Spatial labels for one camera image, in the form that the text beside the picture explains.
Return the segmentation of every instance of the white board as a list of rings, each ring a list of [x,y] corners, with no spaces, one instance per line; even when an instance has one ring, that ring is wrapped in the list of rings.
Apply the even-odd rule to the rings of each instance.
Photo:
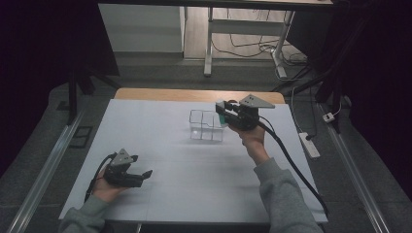
[[[223,141],[190,138],[190,110],[214,111],[214,103],[111,100],[85,163],[60,214],[79,209],[103,159],[125,148],[138,154],[127,171],[154,170],[142,187],[130,188],[112,203],[105,218],[157,223],[266,223],[258,194],[255,164],[239,136],[226,128]],[[314,181],[288,105],[261,109],[301,173]],[[317,222],[326,222],[321,204],[300,180],[277,143],[266,134],[265,147],[279,166],[291,169]]]

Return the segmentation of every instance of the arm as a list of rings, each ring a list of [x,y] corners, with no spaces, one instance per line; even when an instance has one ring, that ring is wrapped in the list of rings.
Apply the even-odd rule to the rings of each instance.
[[[76,210],[71,208],[58,227],[58,232],[100,232],[105,224],[103,218],[109,204],[127,187],[117,187],[108,184],[104,178],[104,169],[97,176],[98,180],[93,188],[93,193]]]
[[[264,130],[260,127],[239,134],[249,156],[256,163],[260,197],[270,219],[270,232],[322,232],[303,201],[299,185],[291,171],[281,170],[264,148]]]

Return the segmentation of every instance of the wooden edge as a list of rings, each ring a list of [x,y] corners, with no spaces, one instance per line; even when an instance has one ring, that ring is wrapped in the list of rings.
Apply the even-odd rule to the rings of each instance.
[[[249,94],[272,104],[285,104],[283,95],[278,92],[193,89],[120,88],[115,95],[115,99],[216,102],[219,99],[239,101]]]

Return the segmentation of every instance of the clear plastic box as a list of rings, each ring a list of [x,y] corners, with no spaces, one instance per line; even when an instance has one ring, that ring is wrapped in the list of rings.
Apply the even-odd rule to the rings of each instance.
[[[190,111],[190,137],[199,140],[223,140],[223,127],[219,115],[213,111]]]

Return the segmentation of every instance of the dark background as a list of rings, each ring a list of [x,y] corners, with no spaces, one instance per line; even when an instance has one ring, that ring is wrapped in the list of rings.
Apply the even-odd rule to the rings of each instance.
[[[344,7],[366,1],[343,1]],[[376,150],[412,200],[409,172],[412,130],[409,81],[412,59],[412,3],[383,0],[376,7],[351,14],[295,14],[288,41],[308,55],[322,73],[335,61],[359,17],[372,14],[343,61],[337,79],[351,102],[350,119]]]
[[[118,75],[97,3],[0,3],[0,176],[13,162],[49,103],[51,90],[84,67]]]

